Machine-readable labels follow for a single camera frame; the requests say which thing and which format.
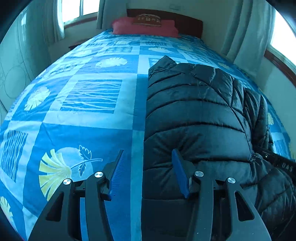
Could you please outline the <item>black quilted down jacket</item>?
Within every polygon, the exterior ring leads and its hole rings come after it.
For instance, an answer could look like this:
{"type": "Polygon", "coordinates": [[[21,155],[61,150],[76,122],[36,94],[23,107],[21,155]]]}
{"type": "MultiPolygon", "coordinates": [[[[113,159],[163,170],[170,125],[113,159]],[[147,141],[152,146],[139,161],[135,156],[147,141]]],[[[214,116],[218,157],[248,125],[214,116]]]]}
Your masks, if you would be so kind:
{"type": "Polygon", "coordinates": [[[222,71],[161,58],[149,69],[144,132],[142,239],[185,240],[192,199],[171,152],[219,180],[233,177],[272,240],[295,240],[295,183],[254,151],[273,152],[265,98],[222,71]]]}

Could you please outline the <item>blue patterned bed sheet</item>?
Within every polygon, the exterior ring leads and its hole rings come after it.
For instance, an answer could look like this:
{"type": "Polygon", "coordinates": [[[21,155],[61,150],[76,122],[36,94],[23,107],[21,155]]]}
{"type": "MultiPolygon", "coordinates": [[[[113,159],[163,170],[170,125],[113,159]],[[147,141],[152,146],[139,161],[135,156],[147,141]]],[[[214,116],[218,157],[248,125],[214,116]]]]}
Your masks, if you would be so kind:
{"type": "MultiPolygon", "coordinates": [[[[86,180],[115,161],[120,150],[124,173],[116,195],[104,202],[109,226],[113,240],[143,240],[149,69],[165,56],[178,64],[219,68],[262,95],[199,38],[100,33],[39,74],[1,126],[1,240],[30,240],[61,182],[86,180]]],[[[273,109],[266,103],[273,139],[280,128],[271,126],[273,109]]],[[[211,240],[224,240],[227,227],[215,220],[211,240]]]]}

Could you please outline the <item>grey right window curtain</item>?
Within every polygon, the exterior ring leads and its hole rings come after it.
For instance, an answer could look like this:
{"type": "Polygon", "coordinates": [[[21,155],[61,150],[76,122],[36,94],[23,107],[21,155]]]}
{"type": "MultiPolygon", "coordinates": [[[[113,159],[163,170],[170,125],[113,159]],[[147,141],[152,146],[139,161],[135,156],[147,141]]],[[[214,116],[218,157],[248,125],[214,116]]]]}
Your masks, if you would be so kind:
{"type": "Polygon", "coordinates": [[[271,40],[275,9],[267,1],[234,1],[221,53],[250,77],[271,40]]]}

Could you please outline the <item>grey window curtain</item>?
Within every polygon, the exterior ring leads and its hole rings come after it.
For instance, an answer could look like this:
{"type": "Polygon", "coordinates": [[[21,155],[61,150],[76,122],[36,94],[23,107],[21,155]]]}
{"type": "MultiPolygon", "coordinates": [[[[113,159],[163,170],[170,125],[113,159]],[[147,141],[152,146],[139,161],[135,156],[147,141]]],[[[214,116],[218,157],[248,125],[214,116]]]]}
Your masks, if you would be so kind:
{"type": "Polygon", "coordinates": [[[275,9],[267,1],[234,1],[221,53],[250,77],[271,40],[275,9]]]}
{"type": "Polygon", "coordinates": [[[105,31],[114,20],[127,16],[126,6],[124,0],[100,0],[96,28],[105,31]]]}

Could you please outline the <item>wooden nightstand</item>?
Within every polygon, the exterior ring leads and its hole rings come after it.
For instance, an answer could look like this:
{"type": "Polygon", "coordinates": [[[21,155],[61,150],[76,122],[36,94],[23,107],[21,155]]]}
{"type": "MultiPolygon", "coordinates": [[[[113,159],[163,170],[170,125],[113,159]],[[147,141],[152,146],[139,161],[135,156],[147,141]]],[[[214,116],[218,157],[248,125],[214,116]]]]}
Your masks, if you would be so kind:
{"type": "Polygon", "coordinates": [[[86,41],[88,41],[88,40],[89,40],[89,39],[83,39],[83,40],[80,40],[80,41],[75,42],[75,43],[73,43],[73,44],[70,44],[70,46],[69,46],[70,51],[72,51],[72,50],[75,49],[77,46],[83,44],[84,42],[86,42],[86,41]]]}

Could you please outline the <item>white sliding wardrobe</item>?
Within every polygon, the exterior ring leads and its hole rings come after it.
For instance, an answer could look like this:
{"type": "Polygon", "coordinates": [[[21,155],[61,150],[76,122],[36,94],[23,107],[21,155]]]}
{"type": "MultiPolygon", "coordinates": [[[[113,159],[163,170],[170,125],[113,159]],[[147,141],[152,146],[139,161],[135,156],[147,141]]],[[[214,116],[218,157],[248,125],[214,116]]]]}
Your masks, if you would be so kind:
{"type": "Polygon", "coordinates": [[[32,1],[1,42],[1,123],[20,93],[50,65],[43,16],[41,2],[32,1]]]}

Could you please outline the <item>red pillow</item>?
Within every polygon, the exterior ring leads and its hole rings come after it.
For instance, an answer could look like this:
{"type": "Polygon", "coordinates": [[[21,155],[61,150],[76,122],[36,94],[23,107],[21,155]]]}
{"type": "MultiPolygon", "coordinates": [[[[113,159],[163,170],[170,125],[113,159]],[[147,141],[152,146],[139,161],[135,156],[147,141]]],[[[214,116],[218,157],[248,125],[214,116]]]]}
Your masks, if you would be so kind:
{"type": "Polygon", "coordinates": [[[163,37],[179,37],[174,20],[161,20],[161,26],[146,26],[133,23],[134,18],[122,17],[112,23],[113,34],[116,35],[154,35],[163,37]]]}

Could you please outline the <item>dark wooden headboard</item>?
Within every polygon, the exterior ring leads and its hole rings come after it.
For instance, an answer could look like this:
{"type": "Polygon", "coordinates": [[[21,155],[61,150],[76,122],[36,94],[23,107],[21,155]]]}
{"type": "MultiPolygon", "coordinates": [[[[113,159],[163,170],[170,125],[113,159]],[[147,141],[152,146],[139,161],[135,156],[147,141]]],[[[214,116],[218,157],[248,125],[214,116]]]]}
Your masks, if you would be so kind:
{"type": "Polygon", "coordinates": [[[159,16],[162,20],[174,20],[175,27],[179,33],[190,35],[201,39],[203,33],[203,21],[190,16],[185,16],[168,11],[159,11],[154,9],[127,9],[128,17],[136,17],[140,14],[151,14],[159,16]]]}

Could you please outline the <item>small embroidered brown cushion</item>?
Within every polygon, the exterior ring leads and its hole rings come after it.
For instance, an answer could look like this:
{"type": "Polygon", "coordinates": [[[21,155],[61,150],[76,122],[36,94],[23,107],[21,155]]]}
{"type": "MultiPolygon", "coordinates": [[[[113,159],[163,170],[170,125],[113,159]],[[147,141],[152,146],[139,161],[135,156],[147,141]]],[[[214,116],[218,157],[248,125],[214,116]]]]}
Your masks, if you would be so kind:
{"type": "Polygon", "coordinates": [[[150,27],[161,27],[162,26],[161,18],[159,16],[151,15],[151,14],[137,15],[133,20],[133,24],[150,26],[150,27]]]}

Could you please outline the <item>grey left window curtain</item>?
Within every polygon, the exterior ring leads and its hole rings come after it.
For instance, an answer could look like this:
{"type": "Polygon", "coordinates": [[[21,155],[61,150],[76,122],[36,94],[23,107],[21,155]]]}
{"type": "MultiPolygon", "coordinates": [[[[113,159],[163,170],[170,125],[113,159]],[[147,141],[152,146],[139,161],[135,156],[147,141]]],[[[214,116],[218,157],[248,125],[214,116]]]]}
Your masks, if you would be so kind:
{"type": "Polygon", "coordinates": [[[105,31],[114,20],[127,16],[126,6],[124,0],[100,0],[96,28],[105,31]]]}

